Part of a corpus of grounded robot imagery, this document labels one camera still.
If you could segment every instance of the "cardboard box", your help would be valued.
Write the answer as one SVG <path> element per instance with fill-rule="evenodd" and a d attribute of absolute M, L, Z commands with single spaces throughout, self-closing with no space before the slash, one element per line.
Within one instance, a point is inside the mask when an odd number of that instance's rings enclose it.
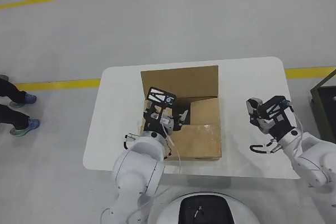
<path fill-rule="evenodd" d="M 218 66 L 142 71 L 141 77 L 145 96 L 152 86 L 177 96 L 175 106 L 166 113 L 189 110 L 181 130 L 170 136 L 181 160 L 221 158 Z M 178 160 L 174 149 L 167 160 Z"/>

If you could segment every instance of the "table top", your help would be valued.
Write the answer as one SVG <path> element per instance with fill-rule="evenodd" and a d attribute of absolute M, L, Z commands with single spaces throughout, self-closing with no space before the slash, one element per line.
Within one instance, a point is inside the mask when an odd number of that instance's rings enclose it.
<path fill-rule="evenodd" d="M 222 158 L 182 161 L 181 173 L 298 179 L 282 151 L 257 154 L 249 150 L 251 144 L 268 143 L 271 136 L 249 123 L 245 101 L 251 97 L 267 101 L 275 95 L 290 99 L 283 64 L 275 57 L 107 68 L 102 74 L 86 143 L 85 168 L 113 170 L 116 158 L 125 150 L 124 136 L 139 133 L 144 103 L 141 71 L 212 65 L 219 66 Z M 293 115 L 287 116 L 296 125 Z M 165 164 L 164 173 L 178 173 L 178 162 Z"/>

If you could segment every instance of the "shoe sole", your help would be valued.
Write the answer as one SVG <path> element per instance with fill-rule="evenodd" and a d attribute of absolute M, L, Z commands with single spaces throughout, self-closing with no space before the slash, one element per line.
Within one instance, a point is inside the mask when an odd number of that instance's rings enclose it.
<path fill-rule="evenodd" d="M 24 135 L 26 135 L 29 131 L 31 131 L 31 130 L 35 130 L 36 128 L 33 128 L 33 129 L 29 129 L 29 130 L 27 130 L 27 131 L 25 131 L 25 132 L 23 132 L 22 134 L 19 134 L 19 135 L 14 135 L 14 134 L 11 134 L 12 136 L 15 136 L 15 137 L 22 137 L 22 136 L 24 136 Z"/>

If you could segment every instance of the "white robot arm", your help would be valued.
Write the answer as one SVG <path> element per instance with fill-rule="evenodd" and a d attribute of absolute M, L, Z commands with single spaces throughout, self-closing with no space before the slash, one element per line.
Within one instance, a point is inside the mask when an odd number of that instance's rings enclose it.
<path fill-rule="evenodd" d="M 181 129 L 188 112 L 177 117 L 163 114 L 166 108 L 172 108 L 176 96 L 157 88 L 151 87 L 146 99 L 143 132 L 125 136 L 126 151 L 114 165 L 112 178 L 119 196 L 110 208 L 110 224 L 142 223 L 148 218 L 165 167 L 166 138 Z"/>
<path fill-rule="evenodd" d="M 284 110 L 290 108 L 293 112 L 293 108 L 284 96 L 275 96 L 266 103 L 251 98 L 246 104 L 250 123 L 278 143 L 270 151 L 258 150 L 262 145 L 250 146 L 250 149 L 256 153 L 275 153 L 282 149 L 292 168 L 306 182 L 324 221 L 336 224 L 336 144 L 291 126 Z"/>

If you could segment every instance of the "teal sneaker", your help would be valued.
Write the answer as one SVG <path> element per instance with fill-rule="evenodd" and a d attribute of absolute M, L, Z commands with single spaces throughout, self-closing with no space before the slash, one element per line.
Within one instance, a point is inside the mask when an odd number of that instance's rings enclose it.
<path fill-rule="evenodd" d="M 25 95 L 25 102 L 17 103 L 17 102 L 11 101 L 9 103 L 9 105 L 12 108 L 21 108 L 21 107 L 25 106 L 26 104 L 34 104 L 35 102 L 36 102 L 36 96 L 35 95 L 26 94 Z"/>
<path fill-rule="evenodd" d="M 22 130 L 16 130 L 15 128 L 12 128 L 10 130 L 10 134 L 16 137 L 24 136 L 27 132 L 34 130 L 40 126 L 40 121 L 37 119 L 30 119 L 29 118 L 29 126 Z"/>

